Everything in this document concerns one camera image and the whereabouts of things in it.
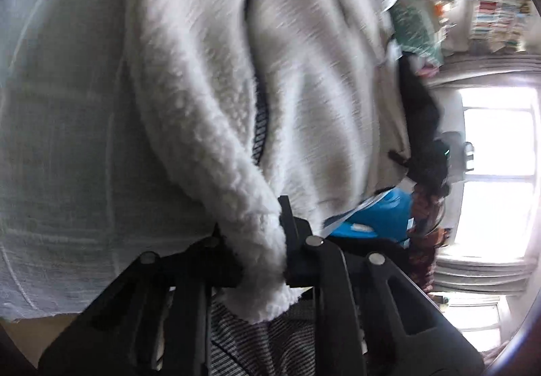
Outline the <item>white fleece jacket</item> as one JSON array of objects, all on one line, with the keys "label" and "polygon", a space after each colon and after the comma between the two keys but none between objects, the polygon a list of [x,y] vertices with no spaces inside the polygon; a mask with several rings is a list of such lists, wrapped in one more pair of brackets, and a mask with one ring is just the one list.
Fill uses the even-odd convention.
[{"label": "white fleece jacket", "polygon": [[251,323],[283,278],[280,196],[322,234],[402,182],[410,144],[379,0],[126,0],[126,61],[153,151],[244,268],[225,306]]}]

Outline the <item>black clothing pile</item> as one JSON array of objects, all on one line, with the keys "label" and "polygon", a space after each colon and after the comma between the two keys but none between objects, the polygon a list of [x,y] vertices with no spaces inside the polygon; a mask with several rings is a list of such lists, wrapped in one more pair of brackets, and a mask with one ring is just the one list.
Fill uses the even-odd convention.
[{"label": "black clothing pile", "polygon": [[410,144],[408,177],[431,194],[445,195],[449,147],[438,139],[440,110],[409,59],[398,61],[399,89]]}]

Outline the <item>bright window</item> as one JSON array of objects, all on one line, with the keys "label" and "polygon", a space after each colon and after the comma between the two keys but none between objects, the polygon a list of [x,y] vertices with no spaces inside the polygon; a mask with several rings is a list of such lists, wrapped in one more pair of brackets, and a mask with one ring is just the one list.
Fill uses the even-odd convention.
[{"label": "bright window", "polygon": [[534,249],[540,202],[540,116],[528,87],[440,88],[440,128],[456,131],[468,162],[447,199],[447,257],[521,261]]}]

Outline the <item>green patterned cushion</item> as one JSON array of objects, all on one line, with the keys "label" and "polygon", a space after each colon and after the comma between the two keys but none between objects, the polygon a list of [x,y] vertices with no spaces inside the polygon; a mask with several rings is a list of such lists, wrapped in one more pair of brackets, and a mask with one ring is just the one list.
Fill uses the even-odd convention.
[{"label": "green patterned cushion", "polygon": [[414,54],[440,67],[443,61],[438,29],[429,15],[426,4],[415,0],[398,0],[390,9],[394,36],[402,51]]}]

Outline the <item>light blue bed sheet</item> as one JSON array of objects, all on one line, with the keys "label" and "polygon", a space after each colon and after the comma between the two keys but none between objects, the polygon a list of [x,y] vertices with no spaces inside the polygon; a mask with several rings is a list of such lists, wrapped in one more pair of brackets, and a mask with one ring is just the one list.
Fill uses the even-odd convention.
[{"label": "light blue bed sheet", "polygon": [[1,315],[79,313],[140,253],[209,235],[148,144],[125,0],[1,0]]}]

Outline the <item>blue bag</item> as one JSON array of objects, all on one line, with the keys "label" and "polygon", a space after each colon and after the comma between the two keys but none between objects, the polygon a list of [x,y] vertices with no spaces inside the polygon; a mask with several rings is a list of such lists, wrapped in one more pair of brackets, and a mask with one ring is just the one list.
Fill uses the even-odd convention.
[{"label": "blue bag", "polygon": [[404,243],[412,227],[412,197],[393,188],[367,199],[355,209],[326,221],[323,237],[388,239]]}]

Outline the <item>bookshelf with books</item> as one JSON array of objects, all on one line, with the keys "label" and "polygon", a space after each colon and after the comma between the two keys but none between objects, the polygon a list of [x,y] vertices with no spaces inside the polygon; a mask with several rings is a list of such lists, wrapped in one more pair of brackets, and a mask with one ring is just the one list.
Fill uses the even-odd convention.
[{"label": "bookshelf with books", "polygon": [[438,0],[446,57],[540,52],[540,14],[531,0]]}]

